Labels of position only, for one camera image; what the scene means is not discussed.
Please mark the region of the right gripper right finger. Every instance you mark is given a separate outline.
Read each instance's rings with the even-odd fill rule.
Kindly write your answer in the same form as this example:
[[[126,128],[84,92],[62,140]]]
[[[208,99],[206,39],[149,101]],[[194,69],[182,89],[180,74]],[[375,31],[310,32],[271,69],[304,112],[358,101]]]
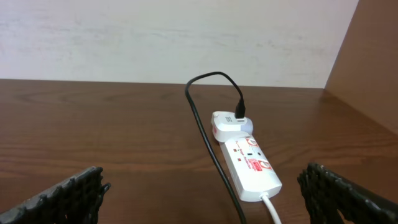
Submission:
[[[397,204],[328,170],[309,163],[297,177],[311,224],[397,224]]]

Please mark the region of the white USB charger adapter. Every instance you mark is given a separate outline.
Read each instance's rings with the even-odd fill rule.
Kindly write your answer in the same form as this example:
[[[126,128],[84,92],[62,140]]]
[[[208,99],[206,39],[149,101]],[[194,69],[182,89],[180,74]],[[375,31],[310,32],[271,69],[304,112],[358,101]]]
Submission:
[[[250,136],[254,129],[253,123],[249,118],[235,118],[234,113],[228,111],[213,112],[211,125],[213,135],[218,142]]]

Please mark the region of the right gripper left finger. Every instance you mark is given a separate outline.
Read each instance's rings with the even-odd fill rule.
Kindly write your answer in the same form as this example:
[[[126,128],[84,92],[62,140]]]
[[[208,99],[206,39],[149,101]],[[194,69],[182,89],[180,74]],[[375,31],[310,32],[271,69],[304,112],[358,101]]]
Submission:
[[[111,184],[102,167],[89,167],[1,214],[1,224],[97,224]]]

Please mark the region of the white power strip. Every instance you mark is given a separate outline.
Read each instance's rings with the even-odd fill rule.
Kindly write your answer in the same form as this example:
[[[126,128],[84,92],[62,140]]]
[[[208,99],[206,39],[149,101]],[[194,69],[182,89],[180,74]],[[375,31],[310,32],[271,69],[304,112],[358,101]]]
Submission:
[[[220,147],[240,200],[259,202],[280,192],[282,182],[253,136],[233,137]]]

